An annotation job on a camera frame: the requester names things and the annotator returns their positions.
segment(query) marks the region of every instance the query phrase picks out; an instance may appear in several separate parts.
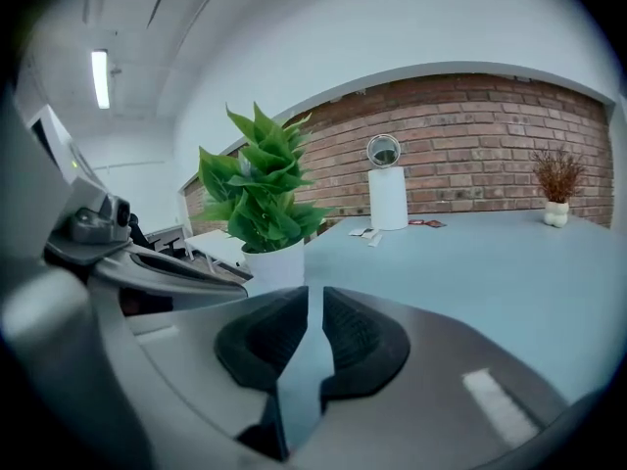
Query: fluorescent light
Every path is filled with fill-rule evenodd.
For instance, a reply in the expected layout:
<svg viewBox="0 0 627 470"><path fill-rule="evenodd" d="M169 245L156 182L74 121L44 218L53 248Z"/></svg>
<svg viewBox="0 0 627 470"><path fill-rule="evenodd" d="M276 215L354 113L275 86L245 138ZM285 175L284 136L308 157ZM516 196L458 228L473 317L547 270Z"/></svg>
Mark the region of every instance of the fluorescent light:
<svg viewBox="0 0 627 470"><path fill-rule="evenodd" d="M107 51L91 52L91 68L94 73L94 87L98 108L109 109L109 87L107 86Z"/></svg>

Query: dried flower arrangement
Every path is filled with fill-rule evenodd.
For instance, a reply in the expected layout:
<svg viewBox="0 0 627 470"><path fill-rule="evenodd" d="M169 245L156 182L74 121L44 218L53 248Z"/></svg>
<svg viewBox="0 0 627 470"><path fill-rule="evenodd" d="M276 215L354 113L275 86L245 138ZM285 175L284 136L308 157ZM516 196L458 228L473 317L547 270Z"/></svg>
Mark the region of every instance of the dried flower arrangement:
<svg viewBox="0 0 627 470"><path fill-rule="evenodd" d="M581 158L581 155L575 157L564 150L563 145L557 150L541 150L532 154L534 174L550 202L566 204L570 197L580 192L586 169L581 164Z"/></svg>

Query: white flower pot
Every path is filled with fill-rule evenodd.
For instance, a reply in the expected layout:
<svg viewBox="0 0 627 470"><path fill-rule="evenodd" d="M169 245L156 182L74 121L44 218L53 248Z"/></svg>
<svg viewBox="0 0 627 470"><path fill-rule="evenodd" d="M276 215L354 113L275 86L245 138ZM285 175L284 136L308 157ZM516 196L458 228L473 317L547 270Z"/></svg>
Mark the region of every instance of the white flower pot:
<svg viewBox="0 0 627 470"><path fill-rule="evenodd" d="M558 204L547 202L545 207L545 223L549 226L561 228L568 221L568 203Z"/></svg>
<svg viewBox="0 0 627 470"><path fill-rule="evenodd" d="M273 253L244 253L251 275L269 291L305 284L305 240Z"/></svg>

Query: red brick wall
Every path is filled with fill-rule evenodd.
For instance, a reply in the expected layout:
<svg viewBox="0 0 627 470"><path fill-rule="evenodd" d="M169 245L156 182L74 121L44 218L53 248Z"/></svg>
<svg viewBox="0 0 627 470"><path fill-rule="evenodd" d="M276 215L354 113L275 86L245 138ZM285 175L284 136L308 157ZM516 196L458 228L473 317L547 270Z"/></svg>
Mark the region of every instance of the red brick wall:
<svg viewBox="0 0 627 470"><path fill-rule="evenodd" d="M581 196L570 201L573 212L611 222L603 105L576 92L483 74L437 75L378 85L312 112L302 162L315 184L301 189L297 200L336 208L331 222L369 214L365 147L380 133L402 144L412 213L542 208L530 154L563 144L583 154L587 169ZM202 210L206 192L197 180L185 195L190 215ZM192 222L195 234L217 226Z"/></svg>

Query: round mirror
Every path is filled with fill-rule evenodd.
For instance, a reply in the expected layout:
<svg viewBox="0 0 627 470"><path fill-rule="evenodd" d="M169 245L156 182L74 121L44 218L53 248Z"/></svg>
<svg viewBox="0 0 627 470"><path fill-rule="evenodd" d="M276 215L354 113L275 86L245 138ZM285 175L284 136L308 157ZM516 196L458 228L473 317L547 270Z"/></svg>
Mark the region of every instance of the round mirror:
<svg viewBox="0 0 627 470"><path fill-rule="evenodd" d="M377 167L394 165L401 155L401 145L390 134L379 134L370 139L366 153Z"/></svg>

